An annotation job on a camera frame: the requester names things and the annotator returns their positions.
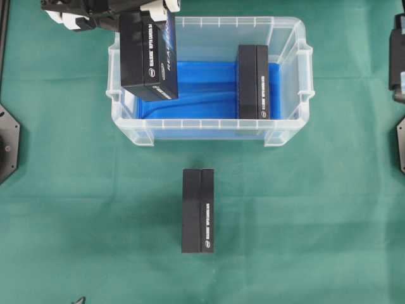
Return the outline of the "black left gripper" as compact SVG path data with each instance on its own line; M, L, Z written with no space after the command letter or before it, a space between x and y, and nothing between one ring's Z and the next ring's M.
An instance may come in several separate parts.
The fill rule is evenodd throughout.
M123 13L145 13L156 23L166 22L169 13L178 13L181 0L156 1L41 1L40 7L68 30L83 32L99 27L118 30Z

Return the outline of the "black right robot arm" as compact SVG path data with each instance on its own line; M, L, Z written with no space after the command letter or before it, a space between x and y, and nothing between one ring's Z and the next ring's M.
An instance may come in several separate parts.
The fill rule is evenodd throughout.
M404 13L394 17L389 39L389 90L398 103L404 103Z

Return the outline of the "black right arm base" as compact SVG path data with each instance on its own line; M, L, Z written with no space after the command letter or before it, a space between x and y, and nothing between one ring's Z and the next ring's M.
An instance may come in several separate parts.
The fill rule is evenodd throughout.
M405 118L396 127L400 170L405 174Z

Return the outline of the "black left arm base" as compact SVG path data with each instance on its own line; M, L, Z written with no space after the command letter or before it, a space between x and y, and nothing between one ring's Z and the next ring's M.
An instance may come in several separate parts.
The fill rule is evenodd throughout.
M20 124L1 105L1 184L18 168Z

